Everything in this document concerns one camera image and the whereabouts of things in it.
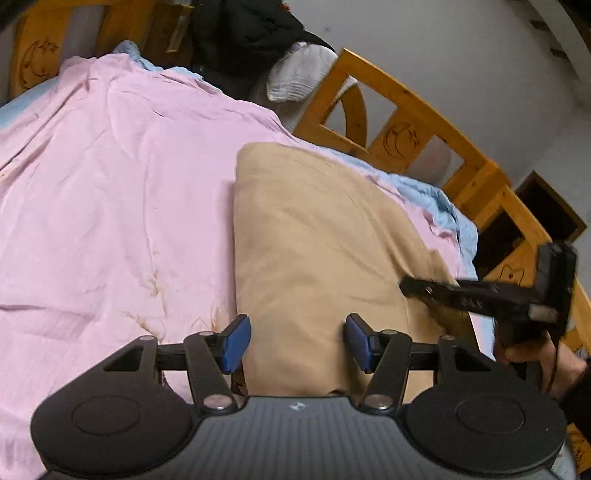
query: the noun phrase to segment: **black jacket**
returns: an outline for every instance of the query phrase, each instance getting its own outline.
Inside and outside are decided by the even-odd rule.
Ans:
[[[192,29],[193,70],[236,99],[245,99],[296,41],[331,48],[279,0],[198,0]]]
[[[587,441],[591,440],[591,360],[587,371],[560,401],[566,421],[574,423]]]

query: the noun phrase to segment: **wrinkled fabric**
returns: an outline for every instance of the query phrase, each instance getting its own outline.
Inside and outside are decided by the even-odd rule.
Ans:
[[[320,151],[127,54],[66,61],[0,131],[1,479],[42,473],[28,426],[52,392],[139,335],[180,342],[236,315],[235,165],[252,141]],[[184,373],[167,380],[190,399]]]
[[[465,312],[406,298],[403,276],[454,282],[397,202],[343,164],[299,148],[249,144],[234,202],[236,302],[252,322],[242,364],[250,395],[360,394],[369,375],[343,343],[360,314],[416,342],[449,333],[476,346]],[[433,385],[411,376],[407,399]]]
[[[476,255],[478,247],[478,229],[473,222],[456,208],[450,202],[445,193],[427,183],[411,179],[395,173],[386,173],[384,171],[373,168],[368,163],[364,162],[350,155],[344,154],[337,150],[327,148],[332,154],[339,157],[347,165],[354,166],[360,172],[381,186],[384,190],[391,190],[398,193],[403,199],[403,202],[408,205],[407,208],[419,208],[427,217],[427,221],[441,228],[444,232],[451,231],[457,238],[459,243],[459,251],[462,259],[462,268],[454,269],[449,257],[442,253],[446,260],[447,267],[452,272],[455,278],[469,278],[476,280],[476,268],[472,261]],[[494,358],[492,350],[495,343],[495,325],[491,317],[479,315],[476,313],[470,314],[472,318],[472,325],[478,339],[480,351],[490,358]]]

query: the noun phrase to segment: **pink blanket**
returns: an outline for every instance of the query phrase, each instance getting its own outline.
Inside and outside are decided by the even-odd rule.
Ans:
[[[28,425],[53,391],[139,335],[180,342],[236,315],[233,182],[253,141],[305,145],[271,111],[127,55],[65,62],[0,131],[0,479],[43,471]]]

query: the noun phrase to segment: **beige pillow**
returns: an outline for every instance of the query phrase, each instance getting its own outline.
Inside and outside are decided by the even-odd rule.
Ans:
[[[438,309],[436,321],[402,295],[404,275],[453,279],[404,210],[346,166],[279,144],[246,145],[234,229],[238,312],[252,321],[243,358],[250,395],[359,394],[369,376],[342,340],[351,312],[416,342],[436,343],[439,322],[476,346],[468,315]],[[432,373],[416,373],[407,398],[432,384]]]

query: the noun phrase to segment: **white wall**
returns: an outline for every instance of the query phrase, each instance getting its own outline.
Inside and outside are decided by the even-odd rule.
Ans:
[[[588,225],[574,244],[579,251],[579,279],[591,292],[591,111],[574,112],[535,171]]]
[[[564,76],[510,0],[289,0],[335,50],[376,63],[518,183],[574,108]],[[372,118],[391,108],[368,101]]]

